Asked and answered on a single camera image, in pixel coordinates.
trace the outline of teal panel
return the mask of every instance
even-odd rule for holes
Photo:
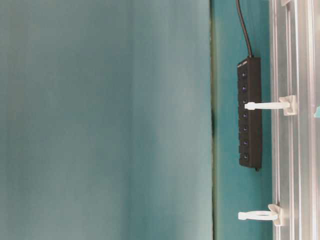
[[[135,0],[131,240],[212,239],[208,0]]]
[[[253,53],[261,57],[262,101],[270,101],[269,1],[241,0]],[[215,92],[215,236],[272,239],[272,223],[240,221],[238,212],[267,210],[272,202],[271,113],[263,111],[262,169],[239,165],[237,63],[248,56],[234,0],[212,1]]]
[[[129,0],[2,1],[1,239],[128,239],[129,10]]]

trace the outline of metal frame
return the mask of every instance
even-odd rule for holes
[[[273,203],[285,211],[285,226],[273,229],[275,240],[319,239],[320,121],[314,118],[320,96],[319,7],[314,0],[270,1],[272,100],[296,95],[299,104],[297,116],[272,113]]]

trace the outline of cable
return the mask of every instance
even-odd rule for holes
[[[238,11],[238,15],[239,15],[241,27],[242,27],[242,30],[243,30],[246,46],[248,48],[249,58],[252,58],[253,55],[252,55],[251,44],[250,44],[250,40],[249,40],[247,29],[246,29],[244,17],[242,16],[242,13],[241,13],[240,2],[239,2],[239,0],[235,0],[235,2],[236,2],[236,9]]]

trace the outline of teal wall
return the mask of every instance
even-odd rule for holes
[[[2,1],[1,239],[128,239],[130,12]]]
[[[269,1],[241,0],[255,56],[261,57],[262,101],[270,101]],[[235,0],[212,1],[215,124],[215,236],[217,240],[272,239],[272,223],[238,220],[238,212],[272,203],[271,113],[263,111],[262,169],[238,161],[237,63],[248,56]]]
[[[210,240],[209,1],[133,2],[130,239]]]
[[[4,0],[4,240],[212,237],[207,0]]]

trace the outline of white plastic bracket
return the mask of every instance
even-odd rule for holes
[[[285,116],[297,115],[298,113],[297,97],[295,95],[280,97],[279,102],[248,102],[244,105],[244,108],[248,110],[283,109],[283,114]]]
[[[275,204],[269,204],[270,211],[249,211],[239,212],[239,220],[260,220],[260,221],[273,221],[273,224],[277,227],[283,226],[283,209]]]
[[[281,0],[281,5],[282,7],[284,7],[285,5],[287,5],[291,0]]]

